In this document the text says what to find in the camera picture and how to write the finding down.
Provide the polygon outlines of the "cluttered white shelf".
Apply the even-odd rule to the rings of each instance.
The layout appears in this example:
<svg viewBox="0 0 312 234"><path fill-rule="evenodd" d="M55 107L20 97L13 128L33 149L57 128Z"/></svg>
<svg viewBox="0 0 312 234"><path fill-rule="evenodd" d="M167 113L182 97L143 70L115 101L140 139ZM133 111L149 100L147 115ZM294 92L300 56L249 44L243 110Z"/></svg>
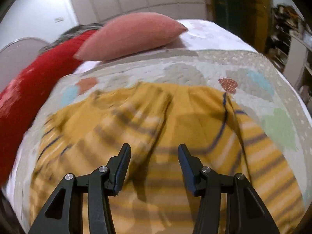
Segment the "cluttered white shelf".
<svg viewBox="0 0 312 234"><path fill-rule="evenodd" d="M272 29L265 53L301 98L309 102L311 31L292 6L279 4L272 9Z"/></svg>

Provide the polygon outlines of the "pink ribbed pillow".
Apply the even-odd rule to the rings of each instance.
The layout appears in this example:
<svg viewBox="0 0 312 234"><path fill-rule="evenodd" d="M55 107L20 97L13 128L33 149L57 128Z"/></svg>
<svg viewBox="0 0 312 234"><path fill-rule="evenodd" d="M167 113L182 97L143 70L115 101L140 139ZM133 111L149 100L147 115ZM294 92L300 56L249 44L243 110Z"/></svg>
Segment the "pink ribbed pillow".
<svg viewBox="0 0 312 234"><path fill-rule="evenodd" d="M188 29L159 13L119 16L92 34L74 54L81 61L110 61L168 45Z"/></svg>

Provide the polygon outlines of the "white wall socket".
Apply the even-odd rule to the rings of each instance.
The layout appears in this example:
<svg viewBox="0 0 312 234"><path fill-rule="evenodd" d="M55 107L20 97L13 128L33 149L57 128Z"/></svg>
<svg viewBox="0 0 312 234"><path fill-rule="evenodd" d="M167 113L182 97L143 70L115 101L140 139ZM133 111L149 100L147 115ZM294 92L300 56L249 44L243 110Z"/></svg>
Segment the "white wall socket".
<svg viewBox="0 0 312 234"><path fill-rule="evenodd" d="M62 17L55 18L54 21L55 21L56 23L62 22L62 21L64 21L64 18L62 18Z"/></svg>

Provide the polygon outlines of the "grey knitted blanket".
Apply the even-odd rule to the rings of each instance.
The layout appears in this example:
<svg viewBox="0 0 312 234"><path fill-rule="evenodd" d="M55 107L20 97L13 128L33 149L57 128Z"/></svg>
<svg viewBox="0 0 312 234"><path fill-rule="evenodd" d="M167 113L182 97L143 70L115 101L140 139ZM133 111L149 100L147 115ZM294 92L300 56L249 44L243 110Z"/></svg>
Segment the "grey knitted blanket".
<svg viewBox="0 0 312 234"><path fill-rule="evenodd" d="M71 40L76 36L79 36L80 34L83 34L87 31L91 30L99 30L104 24L103 23L90 23L86 25L77 25L75 27L70 28L63 34L61 34L54 42L50 43L49 45L46 45L45 47L41 48L39 50L39 55L47 52L48 50L51 50L52 48L57 47L58 45L64 43L65 41Z"/></svg>

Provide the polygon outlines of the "long red bolster pillow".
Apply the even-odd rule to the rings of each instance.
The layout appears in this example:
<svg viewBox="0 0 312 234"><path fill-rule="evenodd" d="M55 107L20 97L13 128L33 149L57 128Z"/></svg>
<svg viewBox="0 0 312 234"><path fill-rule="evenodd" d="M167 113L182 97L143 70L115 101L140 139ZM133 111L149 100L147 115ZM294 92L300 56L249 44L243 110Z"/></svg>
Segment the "long red bolster pillow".
<svg viewBox="0 0 312 234"><path fill-rule="evenodd" d="M39 55L1 92L1 185L9 178L24 133L58 80L81 65L74 54L92 34L87 31Z"/></svg>

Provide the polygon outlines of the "yellow striped knit sweater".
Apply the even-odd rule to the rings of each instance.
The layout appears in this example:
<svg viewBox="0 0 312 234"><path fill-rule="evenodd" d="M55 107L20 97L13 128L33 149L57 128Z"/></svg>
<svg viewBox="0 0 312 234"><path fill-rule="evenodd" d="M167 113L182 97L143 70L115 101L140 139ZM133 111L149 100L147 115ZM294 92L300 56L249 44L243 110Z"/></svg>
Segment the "yellow striped knit sweater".
<svg viewBox="0 0 312 234"><path fill-rule="evenodd" d="M95 91L48 116L30 184L30 221L67 174L91 173L131 146L122 191L111 202L117 233L191 233L199 200L184 186L178 146L214 171L243 173L281 233L304 215L282 152L231 97L204 86L139 82Z"/></svg>

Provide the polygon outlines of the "round white headboard panel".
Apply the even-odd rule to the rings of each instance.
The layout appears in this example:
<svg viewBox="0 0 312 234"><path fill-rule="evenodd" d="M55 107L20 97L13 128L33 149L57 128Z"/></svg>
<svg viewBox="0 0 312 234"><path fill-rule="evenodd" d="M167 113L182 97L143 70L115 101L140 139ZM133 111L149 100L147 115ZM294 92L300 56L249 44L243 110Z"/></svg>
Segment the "round white headboard panel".
<svg viewBox="0 0 312 234"><path fill-rule="evenodd" d="M39 51L49 45L45 40L36 37L24 37L3 47L0 52L0 90L31 64L39 55Z"/></svg>

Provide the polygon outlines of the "white bed sheet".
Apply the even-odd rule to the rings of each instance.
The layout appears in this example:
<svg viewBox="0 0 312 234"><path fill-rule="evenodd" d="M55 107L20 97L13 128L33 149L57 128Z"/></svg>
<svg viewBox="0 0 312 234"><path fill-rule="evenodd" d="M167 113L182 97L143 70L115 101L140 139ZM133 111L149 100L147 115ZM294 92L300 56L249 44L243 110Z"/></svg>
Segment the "white bed sheet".
<svg viewBox="0 0 312 234"><path fill-rule="evenodd" d="M256 49L216 23L202 19L180 19L178 22L188 28L188 31L181 34L172 43L154 50L136 53L108 62L86 61L74 71L74 74L84 73L99 66L105 68L124 62L166 58L180 54L195 55L197 51L202 50L256 52Z"/></svg>

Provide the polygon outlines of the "patchwork heart quilt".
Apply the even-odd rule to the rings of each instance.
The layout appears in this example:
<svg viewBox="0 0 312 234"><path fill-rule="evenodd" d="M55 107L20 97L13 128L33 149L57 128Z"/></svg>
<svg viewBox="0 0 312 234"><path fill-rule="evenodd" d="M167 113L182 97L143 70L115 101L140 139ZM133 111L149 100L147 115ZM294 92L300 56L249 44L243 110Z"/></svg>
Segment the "patchwork heart quilt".
<svg viewBox="0 0 312 234"><path fill-rule="evenodd" d="M30 184L48 116L95 91L131 88L139 82L204 86L228 94L282 152L299 185L304 213L307 211L311 204L311 118L295 90L259 53L202 50L195 55L99 66L58 81L19 147L10 203L25 231L32 223Z"/></svg>

